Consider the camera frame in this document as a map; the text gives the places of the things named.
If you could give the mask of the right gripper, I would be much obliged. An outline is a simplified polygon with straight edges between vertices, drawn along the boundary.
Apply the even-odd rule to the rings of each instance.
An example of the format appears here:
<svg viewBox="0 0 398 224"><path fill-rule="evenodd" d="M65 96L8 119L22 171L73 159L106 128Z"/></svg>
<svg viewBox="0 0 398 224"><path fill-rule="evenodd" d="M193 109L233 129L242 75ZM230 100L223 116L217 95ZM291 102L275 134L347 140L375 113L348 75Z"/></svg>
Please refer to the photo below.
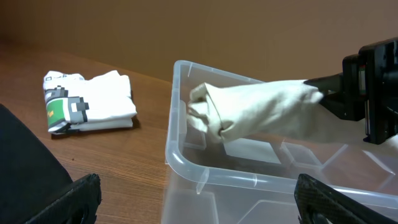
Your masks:
<svg viewBox="0 0 398 224"><path fill-rule="evenodd" d="M365 120L364 141L382 144L397 134L397 38L361 47L342 72L304 84L327 95L320 104L343 120Z"/></svg>

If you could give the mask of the white label in container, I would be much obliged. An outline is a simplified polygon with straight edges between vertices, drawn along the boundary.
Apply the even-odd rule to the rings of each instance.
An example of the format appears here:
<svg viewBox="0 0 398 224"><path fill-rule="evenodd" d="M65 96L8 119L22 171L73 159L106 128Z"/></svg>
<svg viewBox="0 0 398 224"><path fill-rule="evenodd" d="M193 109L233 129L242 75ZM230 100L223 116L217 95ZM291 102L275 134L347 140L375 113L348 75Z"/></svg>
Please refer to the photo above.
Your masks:
<svg viewBox="0 0 398 224"><path fill-rule="evenodd" d="M242 159L281 164L269 142L240 138L224 143L226 154Z"/></svg>

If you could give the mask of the clear plastic storage container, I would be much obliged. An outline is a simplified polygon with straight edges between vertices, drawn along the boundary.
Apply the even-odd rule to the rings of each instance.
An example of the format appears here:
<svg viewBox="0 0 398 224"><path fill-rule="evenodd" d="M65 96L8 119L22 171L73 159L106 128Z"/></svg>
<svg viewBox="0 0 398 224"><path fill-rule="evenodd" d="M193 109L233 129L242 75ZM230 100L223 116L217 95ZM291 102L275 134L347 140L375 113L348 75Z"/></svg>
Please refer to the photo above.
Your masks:
<svg viewBox="0 0 398 224"><path fill-rule="evenodd" d="M245 138L269 142L281 164L229 156L224 144L211 142L187 123L189 93L204 82L229 87L254 80L186 60L175 62L162 223L297 223L294 189L299 174L397 219L397 150L369 151L257 133Z"/></svg>

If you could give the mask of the black folded garment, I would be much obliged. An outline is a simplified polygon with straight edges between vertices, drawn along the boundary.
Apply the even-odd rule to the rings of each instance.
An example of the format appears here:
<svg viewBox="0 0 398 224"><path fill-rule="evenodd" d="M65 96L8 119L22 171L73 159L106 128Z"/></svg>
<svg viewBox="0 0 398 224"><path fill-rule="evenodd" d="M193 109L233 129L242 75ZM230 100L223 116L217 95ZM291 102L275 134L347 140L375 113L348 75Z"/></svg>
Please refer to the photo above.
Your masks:
<svg viewBox="0 0 398 224"><path fill-rule="evenodd" d="M1 223L24 223L72 178L46 146L1 105Z"/></svg>

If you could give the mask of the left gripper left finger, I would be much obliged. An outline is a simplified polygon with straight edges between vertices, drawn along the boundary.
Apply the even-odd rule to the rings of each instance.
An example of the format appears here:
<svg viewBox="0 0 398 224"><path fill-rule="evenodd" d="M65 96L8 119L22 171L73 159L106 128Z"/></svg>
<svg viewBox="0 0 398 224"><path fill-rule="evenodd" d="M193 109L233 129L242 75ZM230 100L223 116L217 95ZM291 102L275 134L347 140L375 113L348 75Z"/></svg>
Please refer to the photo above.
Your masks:
<svg viewBox="0 0 398 224"><path fill-rule="evenodd" d="M62 189L52 203L28 219L26 223L94 224L100 203L100 177L97 174L88 174Z"/></svg>

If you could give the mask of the white pixel-print folded shirt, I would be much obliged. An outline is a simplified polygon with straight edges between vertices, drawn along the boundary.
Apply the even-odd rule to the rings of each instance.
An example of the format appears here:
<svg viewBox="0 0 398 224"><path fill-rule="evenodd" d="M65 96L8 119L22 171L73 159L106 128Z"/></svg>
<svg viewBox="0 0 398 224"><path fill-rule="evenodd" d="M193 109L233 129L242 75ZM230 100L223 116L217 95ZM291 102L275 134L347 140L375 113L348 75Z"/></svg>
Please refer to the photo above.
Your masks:
<svg viewBox="0 0 398 224"><path fill-rule="evenodd" d="M43 90L51 134L133 127L137 111L130 79L116 70L90 80L79 73L49 71Z"/></svg>

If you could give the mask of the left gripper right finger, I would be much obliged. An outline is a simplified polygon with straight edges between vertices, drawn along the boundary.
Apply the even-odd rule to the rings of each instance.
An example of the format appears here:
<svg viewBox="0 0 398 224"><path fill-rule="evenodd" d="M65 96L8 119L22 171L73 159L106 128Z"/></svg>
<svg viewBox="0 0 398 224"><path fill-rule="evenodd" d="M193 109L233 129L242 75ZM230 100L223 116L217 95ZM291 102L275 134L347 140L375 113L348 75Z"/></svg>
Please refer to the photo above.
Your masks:
<svg viewBox="0 0 398 224"><path fill-rule="evenodd" d="M300 174L294 191L300 224L397 224L308 174Z"/></svg>

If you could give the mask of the cream cloth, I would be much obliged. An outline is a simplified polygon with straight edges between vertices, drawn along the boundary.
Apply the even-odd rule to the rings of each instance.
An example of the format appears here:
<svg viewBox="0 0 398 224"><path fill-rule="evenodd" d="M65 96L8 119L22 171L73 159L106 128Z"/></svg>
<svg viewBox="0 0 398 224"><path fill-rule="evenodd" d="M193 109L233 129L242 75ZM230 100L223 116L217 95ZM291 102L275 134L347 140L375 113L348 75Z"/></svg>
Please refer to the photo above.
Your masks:
<svg viewBox="0 0 398 224"><path fill-rule="evenodd" d="M369 151L396 151L397 137L377 145L363 141L363 125L336 117L320 101L323 94L303 80L218 88L202 83L190 92L187 121L213 142L256 133L302 141L344 143Z"/></svg>

